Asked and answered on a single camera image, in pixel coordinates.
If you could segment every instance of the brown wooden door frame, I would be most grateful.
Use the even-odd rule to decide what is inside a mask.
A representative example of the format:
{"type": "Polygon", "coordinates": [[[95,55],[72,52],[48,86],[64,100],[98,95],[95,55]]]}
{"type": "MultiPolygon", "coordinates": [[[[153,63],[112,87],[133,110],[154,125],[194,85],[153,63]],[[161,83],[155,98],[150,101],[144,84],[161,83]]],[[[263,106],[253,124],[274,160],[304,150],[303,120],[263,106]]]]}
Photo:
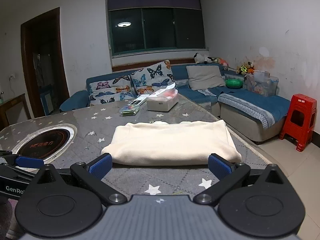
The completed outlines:
{"type": "Polygon", "coordinates": [[[31,27],[35,24],[39,24],[42,21],[54,19],[56,25],[56,37],[58,44],[58,70],[61,78],[59,85],[61,86],[64,101],[67,100],[70,95],[67,86],[66,75],[64,72],[62,51],[61,51],[61,39],[60,39],[60,8],[55,8],[51,11],[45,12],[23,24],[21,24],[21,56],[24,79],[27,87],[28,97],[31,104],[33,115],[36,117],[44,116],[44,110],[42,107],[40,94],[38,90],[38,84],[36,80],[36,72],[33,65],[32,54],[32,35],[31,27]]]}

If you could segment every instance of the plastic stool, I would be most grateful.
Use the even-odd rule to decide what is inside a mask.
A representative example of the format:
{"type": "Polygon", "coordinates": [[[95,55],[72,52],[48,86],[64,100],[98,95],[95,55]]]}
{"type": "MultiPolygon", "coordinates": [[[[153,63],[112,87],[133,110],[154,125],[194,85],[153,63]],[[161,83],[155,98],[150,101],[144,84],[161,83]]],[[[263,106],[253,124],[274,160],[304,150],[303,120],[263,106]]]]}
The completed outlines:
{"type": "Polygon", "coordinates": [[[283,140],[285,134],[295,138],[298,141],[296,149],[302,152],[312,140],[316,108],[317,100],[302,94],[293,95],[280,139],[283,140]]]}

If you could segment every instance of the pink butterfly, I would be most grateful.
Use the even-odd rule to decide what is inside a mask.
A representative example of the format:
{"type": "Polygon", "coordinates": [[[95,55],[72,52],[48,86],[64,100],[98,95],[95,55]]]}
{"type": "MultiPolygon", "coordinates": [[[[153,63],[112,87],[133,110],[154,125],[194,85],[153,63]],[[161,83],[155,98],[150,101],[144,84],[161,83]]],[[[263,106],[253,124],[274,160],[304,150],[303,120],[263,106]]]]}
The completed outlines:
{"type": "Polygon", "coordinates": [[[101,89],[101,88],[111,88],[111,87],[109,86],[108,81],[105,81],[105,82],[99,82],[96,90],[101,89]]]}

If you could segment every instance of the sofa armrest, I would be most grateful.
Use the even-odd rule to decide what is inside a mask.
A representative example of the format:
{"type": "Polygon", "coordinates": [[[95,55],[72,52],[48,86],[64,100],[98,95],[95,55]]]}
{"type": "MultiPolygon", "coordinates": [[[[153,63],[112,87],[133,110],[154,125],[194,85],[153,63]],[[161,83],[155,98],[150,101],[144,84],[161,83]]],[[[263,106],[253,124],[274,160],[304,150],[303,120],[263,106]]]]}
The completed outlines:
{"type": "Polygon", "coordinates": [[[84,108],[89,104],[89,95],[87,90],[81,90],[74,93],[70,98],[64,101],[59,110],[60,112],[71,111],[84,108]]]}

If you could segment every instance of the window pane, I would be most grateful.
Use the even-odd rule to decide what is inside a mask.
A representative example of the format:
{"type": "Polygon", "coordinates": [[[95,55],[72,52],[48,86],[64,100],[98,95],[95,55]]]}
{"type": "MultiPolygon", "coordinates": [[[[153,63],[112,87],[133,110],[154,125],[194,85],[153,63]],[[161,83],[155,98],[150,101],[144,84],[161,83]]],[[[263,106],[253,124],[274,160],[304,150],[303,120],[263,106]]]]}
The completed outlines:
{"type": "Polygon", "coordinates": [[[172,9],[143,9],[147,49],[176,47],[172,9]]]}
{"type": "Polygon", "coordinates": [[[202,11],[175,8],[174,22],[178,48],[205,48],[202,11]]]}
{"type": "Polygon", "coordinates": [[[140,9],[126,9],[110,12],[113,52],[144,49],[143,30],[140,9]],[[119,27],[120,23],[131,23],[119,27]]]}

